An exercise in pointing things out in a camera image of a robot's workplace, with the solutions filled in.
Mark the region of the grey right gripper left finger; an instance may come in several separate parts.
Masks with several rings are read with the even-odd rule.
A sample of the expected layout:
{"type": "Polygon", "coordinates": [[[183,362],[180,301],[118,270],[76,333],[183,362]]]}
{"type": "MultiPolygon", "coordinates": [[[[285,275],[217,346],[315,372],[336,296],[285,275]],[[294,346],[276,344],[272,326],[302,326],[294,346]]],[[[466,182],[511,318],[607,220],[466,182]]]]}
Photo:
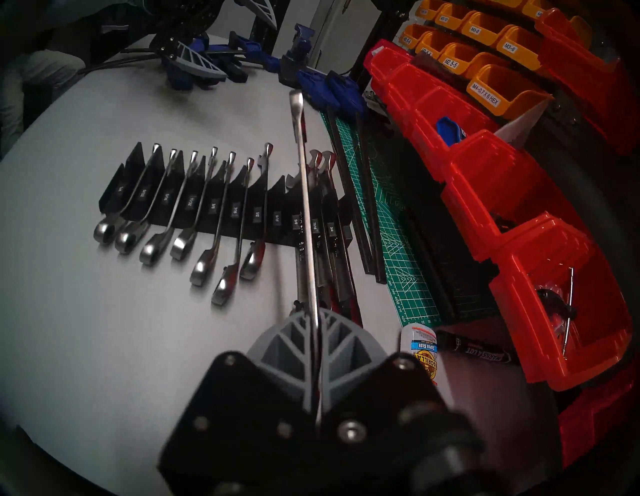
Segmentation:
{"type": "Polygon", "coordinates": [[[311,416],[235,351],[205,373],[159,459],[172,495],[319,495],[303,473],[317,441],[311,416]]]}

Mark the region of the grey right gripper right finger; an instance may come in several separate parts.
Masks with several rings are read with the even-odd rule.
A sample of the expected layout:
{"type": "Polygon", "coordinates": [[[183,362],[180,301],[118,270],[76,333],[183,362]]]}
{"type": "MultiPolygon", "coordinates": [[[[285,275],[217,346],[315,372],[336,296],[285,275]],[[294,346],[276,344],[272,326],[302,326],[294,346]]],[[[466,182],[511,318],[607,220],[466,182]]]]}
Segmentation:
{"type": "Polygon", "coordinates": [[[322,323],[322,451],[444,451],[451,410],[428,371],[407,352],[327,309],[322,323]]]}

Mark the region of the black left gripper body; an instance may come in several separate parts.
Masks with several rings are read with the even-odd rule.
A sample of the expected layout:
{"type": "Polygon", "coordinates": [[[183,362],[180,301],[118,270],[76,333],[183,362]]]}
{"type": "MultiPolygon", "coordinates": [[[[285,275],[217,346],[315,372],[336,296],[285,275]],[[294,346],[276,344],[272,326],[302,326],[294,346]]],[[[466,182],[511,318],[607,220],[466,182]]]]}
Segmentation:
{"type": "Polygon", "coordinates": [[[209,50],[206,31],[225,1],[126,1],[146,15],[149,33],[170,44],[178,41],[195,51],[209,50]]]}

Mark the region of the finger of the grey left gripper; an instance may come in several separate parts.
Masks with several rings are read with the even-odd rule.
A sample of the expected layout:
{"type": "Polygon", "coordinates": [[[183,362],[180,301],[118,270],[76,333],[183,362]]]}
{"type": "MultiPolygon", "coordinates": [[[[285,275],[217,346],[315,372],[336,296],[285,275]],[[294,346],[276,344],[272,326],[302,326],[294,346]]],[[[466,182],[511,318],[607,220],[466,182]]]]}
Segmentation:
{"type": "Polygon", "coordinates": [[[249,9],[261,21],[273,30],[278,29],[278,22],[275,17],[273,6],[268,0],[236,0],[237,5],[249,9]]]}
{"type": "Polygon", "coordinates": [[[171,41],[171,64],[192,76],[213,81],[227,80],[225,72],[179,40],[171,41]]]}

